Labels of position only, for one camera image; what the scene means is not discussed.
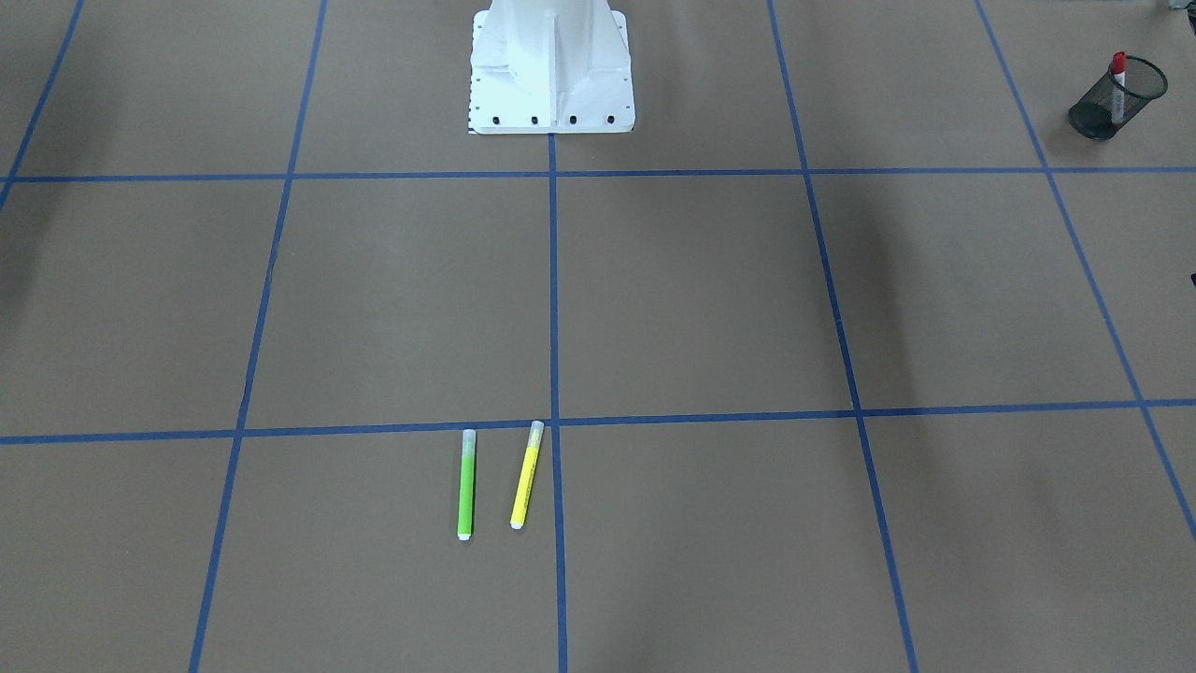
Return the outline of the far black mesh pen cup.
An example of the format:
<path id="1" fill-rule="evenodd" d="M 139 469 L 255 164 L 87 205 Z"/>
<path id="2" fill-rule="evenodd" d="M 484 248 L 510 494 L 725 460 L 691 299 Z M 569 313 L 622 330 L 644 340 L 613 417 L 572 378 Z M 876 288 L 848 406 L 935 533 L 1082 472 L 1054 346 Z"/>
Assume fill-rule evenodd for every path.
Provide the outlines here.
<path id="1" fill-rule="evenodd" d="M 1112 55 L 1107 69 L 1088 92 L 1073 103 L 1067 120 L 1081 136 L 1107 141 L 1167 91 L 1168 78 L 1157 65 L 1119 51 Z"/>

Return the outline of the red marker pen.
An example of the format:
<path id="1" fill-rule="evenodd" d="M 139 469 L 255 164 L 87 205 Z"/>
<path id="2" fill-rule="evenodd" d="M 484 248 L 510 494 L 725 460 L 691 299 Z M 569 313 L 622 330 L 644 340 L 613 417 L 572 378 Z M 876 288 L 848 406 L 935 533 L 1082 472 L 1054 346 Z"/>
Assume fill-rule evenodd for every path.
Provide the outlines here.
<path id="1" fill-rule="evenodd" d="M 1111 123 L 1115 128 L 1119 128 L 1125 123 L 1125 69 L 1127 53 L 1115 53 L 1109 68 L 1112 81 L 1112 90 L 1110 93 L 1110 115 Z"/>

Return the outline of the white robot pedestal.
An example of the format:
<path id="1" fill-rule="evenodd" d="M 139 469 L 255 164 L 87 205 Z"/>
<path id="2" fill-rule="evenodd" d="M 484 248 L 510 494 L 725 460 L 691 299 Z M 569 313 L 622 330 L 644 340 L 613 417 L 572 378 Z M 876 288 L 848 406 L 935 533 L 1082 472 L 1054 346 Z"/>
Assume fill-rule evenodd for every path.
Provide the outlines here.
<path id="1" fill-rule="evenodd" d="M 466 131 L 635 128 L 628 22 L 606 1 L 492 1 L 474 14 L 471 38 Z"/>

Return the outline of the green marker pen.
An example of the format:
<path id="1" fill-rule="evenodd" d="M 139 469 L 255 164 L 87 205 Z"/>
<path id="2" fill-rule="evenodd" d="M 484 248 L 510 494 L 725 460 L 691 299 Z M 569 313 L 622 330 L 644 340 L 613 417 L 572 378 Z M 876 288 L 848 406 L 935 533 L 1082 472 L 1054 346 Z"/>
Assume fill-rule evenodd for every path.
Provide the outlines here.
<path id="1" fill-rule="evenodd" d="M 460 484 L 458 484 L 458 512 L 456 536 L 460 542 L 472 537 L 476 492 L 476 430 L 465 429 L 460 446 Z"/>

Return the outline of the yellow marker pen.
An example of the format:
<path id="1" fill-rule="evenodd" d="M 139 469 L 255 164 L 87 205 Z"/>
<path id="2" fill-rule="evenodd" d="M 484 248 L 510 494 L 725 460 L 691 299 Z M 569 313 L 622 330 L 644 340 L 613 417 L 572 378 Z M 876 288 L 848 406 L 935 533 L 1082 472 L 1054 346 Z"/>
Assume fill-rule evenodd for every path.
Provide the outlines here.
<path id="1" fill-rule="evenodd" d="M 521 452 L 520 478 L 517 482 L 509 516 L 512 531 L 521 531 L 527 521 L 527 510 L 533 498 L 533 478 L 537 469 L 542 440 L 547 426 L 539 420 L 531 422 L 527 440 Z"/>

